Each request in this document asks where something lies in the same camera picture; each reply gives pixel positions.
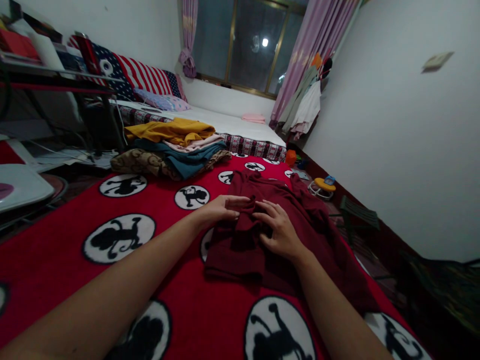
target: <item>hand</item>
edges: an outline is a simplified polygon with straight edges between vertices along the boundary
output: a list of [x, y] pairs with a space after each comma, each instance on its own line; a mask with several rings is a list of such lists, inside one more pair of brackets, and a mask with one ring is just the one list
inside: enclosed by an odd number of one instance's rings
[[200, 207], [191, 213], [199, 226], [206, 229], [220, 220], [237, 220], [240, 213], [250, 199], [246, 196], [220, 195], [215, 200]]
[[297, 236], [285, 210], [280, 205], [267, 200], [257, 201], [256, 204], [265, 209], [267, 213], [254, 212], [252, 215], [273, 229], [271, 238], [264, 233], [260, 234], [261, 242], [271, 252], [292, 262], [300, 259], [307, 248]]

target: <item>metal shelf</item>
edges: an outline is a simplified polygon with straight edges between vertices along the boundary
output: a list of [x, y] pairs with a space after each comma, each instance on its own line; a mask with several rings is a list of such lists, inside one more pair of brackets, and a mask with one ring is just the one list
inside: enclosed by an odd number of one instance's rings
[[23, 57], [23, 56], [20, 56], [20, 55], [11, 54], [11, 53], [7, 53], [7, 52], [3, 52], [3, 51], [0, 51], [0, 58], [3, 61], [4, 64], [20, 66], [20, 67], [27, 68], [27, 69], [51, 71], [51, 72], [55, 72], [55, 73], [83, 76], [85, 78], [102, 79], [102, 80], [108, 80], [108, 81], [119, 82], [119, 83], [124, 83], [125, 82], [121, 79], [116, 79], [116, 78], [108, 77], [108, 76], [92, 75], [90, 73], [80, 72], [80, 71], [49, 68], [49, 67], [43, 66], [41, 64], [32, 63], [32, 61], [35, 61], [35, 60], [32, 60], [28, 57]]

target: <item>pink curtain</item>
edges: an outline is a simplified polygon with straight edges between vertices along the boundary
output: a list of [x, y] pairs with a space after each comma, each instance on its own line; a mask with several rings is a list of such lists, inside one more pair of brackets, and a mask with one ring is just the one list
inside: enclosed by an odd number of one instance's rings
[[183, 65], [183, 73], [188, 78], [197, 76], [192, 49], [194, 48], [195, 31], [197, 29], [198, 0], [183, 0], [183, 45], [178, 61]]
[[310, 67], [316, 53], [322, 58], [329, 48], [335, 51], [342, 39], [359, 0], [310, 0], [296, 38], [285, 74], [276, 98], [269, 126], [275, 129], [285, 106]]

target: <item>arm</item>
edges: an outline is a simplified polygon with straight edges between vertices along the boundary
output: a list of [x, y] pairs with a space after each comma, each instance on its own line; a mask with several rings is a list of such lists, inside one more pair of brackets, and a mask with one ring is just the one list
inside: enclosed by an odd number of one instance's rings
[[316, 327], [334, 360], [392, 359], [345, 296], [330, 279], [314, 254], [300, 241], [290, 219], [278, 204], [257, 202], [267, 211], [253, 215], [273, 229], [260, 235], [272, 252], [289, 259], [296, 268]]
[[221, 195], [94, 278], [10, 342], [0, 359], [103, 359], [185, 250], [249, 198]]

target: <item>white wall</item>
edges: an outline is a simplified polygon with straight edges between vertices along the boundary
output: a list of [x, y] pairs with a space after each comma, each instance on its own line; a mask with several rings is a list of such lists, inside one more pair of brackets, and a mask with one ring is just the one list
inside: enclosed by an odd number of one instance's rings
[[[172, 52], [180, 53], [175, 16], [176, 0], [18, 0], [25, 12], [48, 21], [63, 43], [75, 31], [114, 53], [172, 71]], [[9, 14], [8, 0], [0, 12]]]
[[[422, 256], [480, 256], [480, 2], [372, 0], [304, 151]], [[438, 72], [432, 55], [455, 51]]]
[[262, 114], [267, 124], [275, 101], [247, 92], [217, 86], [198, 79], [183, 78], [183, 90], [193, 106], [217, 113], [242, 117], [246, 113]]

